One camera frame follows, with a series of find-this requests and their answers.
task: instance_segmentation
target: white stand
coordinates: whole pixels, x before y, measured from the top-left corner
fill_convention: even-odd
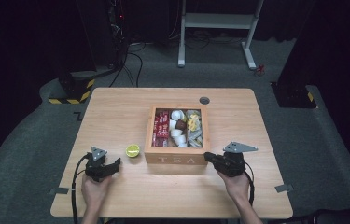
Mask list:
[[[181,17],[181,34],[180,46],[178,51],[178,66],[186,65],[186,49],[185,49],[185,32],[186,27],[202,27],[202,28],[225,28],[225,29],[243,29],[249,30],[246,42],[242,42],[247,59],[248,67],[252,70],[256,69],[253,56],[250,51],[250,43],[259,21],[259,13],[261,12],[264,0],[259,0],[254,15],[236,15],[236,14],[210,14],[210,13],[186,13],[186,0],[183,0],[182,17]]]

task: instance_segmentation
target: black curtain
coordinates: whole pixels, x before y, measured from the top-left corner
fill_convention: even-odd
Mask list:
[[[39,89],[58,77],[57,65],[94,68],[77,2],[0,0],[0,146],[41,104]]]
[[[278,80],[287,90],[305,85],[319,88],[350,153],[350,1],[315,1]]]
[[[254,39],[276,38],[278,42],[297,38],[315,0],[265,0]]]

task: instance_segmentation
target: silver bracket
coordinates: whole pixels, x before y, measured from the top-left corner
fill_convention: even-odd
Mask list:
[[[91,150],[92,150],[92,156],[94,161],[101,159],[107,153],[106,150],[102,150],[97,147],[92,147]]]
[[[67,188],[53,188],[49,190],[50,195],[55,195],[55,194],[67,194],[69,189]]]
[[[242,143],[230,142],[226,147],[224,147],[223,150],[232,153],[241,153],[247,151],[257,151],[258,148],[251,147]]]
[[[276,189],[276,192],[280,193],[280,192],[283,192],[283,191],[286,191],[286,192],[291,192],[292,190],[294,190],[293,186],[292,185],[280,185],[280,186],[276,186],[275,187]]]

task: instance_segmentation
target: black equipment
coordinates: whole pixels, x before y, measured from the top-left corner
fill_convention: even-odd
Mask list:
[[[105,154],[107,152],[96,147],[92,148],[92,153],[88,153],[88,162],[85,165],[85,174],[92,177],[96,182],[100,179],[113,175],[119,171],[121,158],[118,158],[114,163],[105,165]]]
[[[253,205],[254,201],[254,176],[253,178],[245,171],[246,166],[250,166],[244,160],[243,151],[257,150],[255,147],[249,147],[239,143],[230,143],[224,148],[224,155],[217,155],[211,152],[205,152],[204,159],[212,162],[215,169],[228,177],[235,177],[241,174],[245,174],[250,184],[250,197],[249,202]]]

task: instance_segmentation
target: lime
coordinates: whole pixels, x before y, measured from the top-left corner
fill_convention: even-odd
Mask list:
[[[139,155],[140,147],[137,144],[131,144],[126,148],[126,155],[129,157],[136,157]]]

